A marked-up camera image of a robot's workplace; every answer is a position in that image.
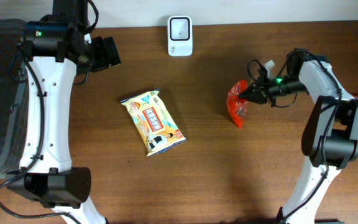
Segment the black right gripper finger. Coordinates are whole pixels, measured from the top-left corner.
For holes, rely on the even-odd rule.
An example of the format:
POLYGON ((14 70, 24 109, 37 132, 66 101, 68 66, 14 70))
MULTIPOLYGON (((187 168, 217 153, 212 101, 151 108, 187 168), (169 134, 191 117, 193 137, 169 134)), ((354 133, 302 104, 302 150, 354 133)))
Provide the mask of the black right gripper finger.
POLYGON ((244 91, 240 92, 238 97, 258 97, 259 92, 260 91, 257 82, 253 82, 244 91))
POLYGON ((265 103, 265 97, 259 93, 239 94, 239 98, 251 103, 257 103, 259 105, 263 105, 265 103))

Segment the red candy bag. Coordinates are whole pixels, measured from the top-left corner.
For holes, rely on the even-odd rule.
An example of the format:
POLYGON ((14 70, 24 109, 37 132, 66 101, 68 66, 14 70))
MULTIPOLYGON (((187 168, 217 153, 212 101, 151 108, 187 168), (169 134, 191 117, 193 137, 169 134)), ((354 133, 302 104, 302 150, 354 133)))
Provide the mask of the red candy bag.
POLYGON ((248 102, 239 98, 239 94, 247 88, 246 80, 239 80, 228 92, 226 106, 234 124, 241 129, 244 123, 248 102))

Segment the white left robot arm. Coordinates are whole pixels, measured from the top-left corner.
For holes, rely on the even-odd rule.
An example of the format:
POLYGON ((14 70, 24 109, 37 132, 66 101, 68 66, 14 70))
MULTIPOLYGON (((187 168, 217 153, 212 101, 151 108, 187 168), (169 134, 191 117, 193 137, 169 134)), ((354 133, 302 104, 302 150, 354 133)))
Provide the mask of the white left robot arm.
POLYGON ((93 1, 54 1, 52 13, 28 22, 18 53, 29 87, 27 131, 19 168, 5 188, 48 209, 67 223, 106 223, 90 198, 91 171, 73 167, 68 143, 75 77, 119 65, 112 37, 92 37, 93 1))

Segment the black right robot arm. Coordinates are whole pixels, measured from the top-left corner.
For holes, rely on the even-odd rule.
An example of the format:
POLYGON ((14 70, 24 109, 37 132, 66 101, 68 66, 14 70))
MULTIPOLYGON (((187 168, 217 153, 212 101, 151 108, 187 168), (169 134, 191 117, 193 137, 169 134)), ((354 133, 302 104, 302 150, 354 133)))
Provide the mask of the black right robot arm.
POLYGON ((294 49, 281 72, 269 77, 269 68, 259 66, 238 97, 276 108, 276 99, 306 92, 314 107, 301 138, 303 168, 288 202, 280 207, 275 223, 314 223, 316 212, 332 181, 358 158, 358 98, 335 77, 328 58, 307 49, 294 49))

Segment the white barcode scanner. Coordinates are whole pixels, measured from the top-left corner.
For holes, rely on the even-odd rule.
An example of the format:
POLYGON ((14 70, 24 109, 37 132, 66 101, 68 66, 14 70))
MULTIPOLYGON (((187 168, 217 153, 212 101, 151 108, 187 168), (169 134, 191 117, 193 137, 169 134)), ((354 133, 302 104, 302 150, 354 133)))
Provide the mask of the white barcode scanner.
POLYGON ((167 20, 168 54, 187 57, 193 53, 193 22, 188 16, 171 16, 167 20))

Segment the grey plastic basket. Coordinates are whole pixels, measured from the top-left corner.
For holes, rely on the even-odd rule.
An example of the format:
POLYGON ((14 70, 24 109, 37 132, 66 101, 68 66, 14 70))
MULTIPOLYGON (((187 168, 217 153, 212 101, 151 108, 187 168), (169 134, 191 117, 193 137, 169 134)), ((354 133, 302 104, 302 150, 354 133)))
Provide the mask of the grey plastic basket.
POLYGON ((25 148, 28 87, 9 76, 25 21, 0 19, 0 179, 17 170, 25 148))

